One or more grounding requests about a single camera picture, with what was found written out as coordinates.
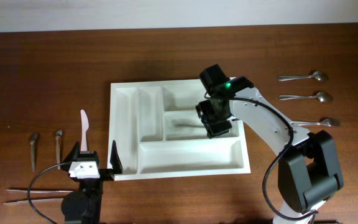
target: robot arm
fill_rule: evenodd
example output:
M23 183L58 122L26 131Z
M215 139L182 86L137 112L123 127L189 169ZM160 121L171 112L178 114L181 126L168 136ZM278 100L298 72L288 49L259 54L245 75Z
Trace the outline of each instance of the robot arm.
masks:
M282 119L288 124L292 121L267 102L252 82L244 77L231 80L218 65L205 69L200 80L210 98L206 97L208 100L200 102L196 109L208 137L230 131L229 120L239 119L279 155L290 140L288 126ZM313 134L306 128L290 127L293 141L278 161L278 188L284 198L280 213L284 216L276 216L273 222L308 223L311 217L296 221L282 217L302 217L322 206L343 187L341 168L334 141L327 132ZM314 161L306 165L304 157Z

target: brown wooden surface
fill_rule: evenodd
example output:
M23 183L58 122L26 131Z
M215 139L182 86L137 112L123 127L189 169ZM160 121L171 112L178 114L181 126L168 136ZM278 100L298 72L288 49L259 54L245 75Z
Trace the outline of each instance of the brown wooden surface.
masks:
M28 205L2 205L25 198L5 189L27 187L34 176L32 132L41 134L39 172L55 163L57 129L64 132L64 156L80 140L80 109L85 109L89 148L99 152L105 167L110 83L198 78L215 63L227 75L245 75L291 119L341 120L342 127L325 130L336 141L345 186L320 209L317 219L358 223L358 24L0 34L0 223L46 223ZM277 75L314 69L325 71L330 81L276 81ZM334 102L278 101L280 94L309 95L316 90L330 92ZM274 154L247 126L246 138L251 174L106 183L101 220L232 223L238 218L272 218L261 183ZM53 170L35 187L75 189L77 184ZM279 208L276 173L269 179L268 192ZM60 202L37 206L63 222Z

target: black cable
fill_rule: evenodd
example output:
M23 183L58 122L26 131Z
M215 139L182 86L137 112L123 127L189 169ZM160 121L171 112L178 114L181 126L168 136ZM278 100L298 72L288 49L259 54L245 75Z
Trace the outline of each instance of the black cable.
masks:
M204 97L208 100L208 99L215 99L215 100L239 100L239 101L245 101L245 102L249 102L249 103L253 103L255 105L259 105L262 106L266 109L268 109L270 112L272 112L274 115L276 115L280 120L283 121L283 123L285 124L285 126L288 128L288 134L290 135L290 140L287 142L287 144L284 146L284 149L278 153L277 157L273 160L273 162L269 165L269 167L266 170L263 182L262 182L262 191L264 193L264 197L265 200L267 202L267 205L270 207L270 209L272 209L272 211L278 215L279 217L289 220L289 221L300 221L300 220L304 220L308 217L310 217L311 215L315 215L318 212L316 210L312 210L309 213L307 213L306 215L303 215L301 217L298 218L293 218L293 217L288 217L286 215L283 215L282 213L280 213L270 202L269 197L267 196L267 191L266 191L266 185L267 185L267 179L271 173L271 171L273 170L273 168L276 166L277 162L284 156L284 154L291 148L292 142L293 142L293 129L290 125L290 123L288 123L288 121L286 121L286 119L277 111L275 111L273 108L269 107L268 105L261 103L259 101L256 100L249 100L249 99L243 99L243 98L237 98L237 97L232 97L232 98L225 98L225 97L207 97L206 96L207 93L205 93Z
M42 214L40 211L38 211L38 209L34 206L34 204L31 202L31 198L30 198L30 191L31 191L31 187L34 184L34 182L38 179L38 177L40 177L42 174L44 174L46 171L54 168L54 167L58 167L58 166L62 166L62 165L68 165L70 164L70 162L63 162L61 164L56 164L53 165L51 167L48 167L46 169L44 169L43 171L41 171L39 174L37 174L30 182L29 188L27 189L27 199L29 201L29 204L31 206L31 208L38 214L40 215L42 218L46 219L48 222L53 223L53 224L57 224L55 223L53 220L51 220L50 218L46 217L44 214Z

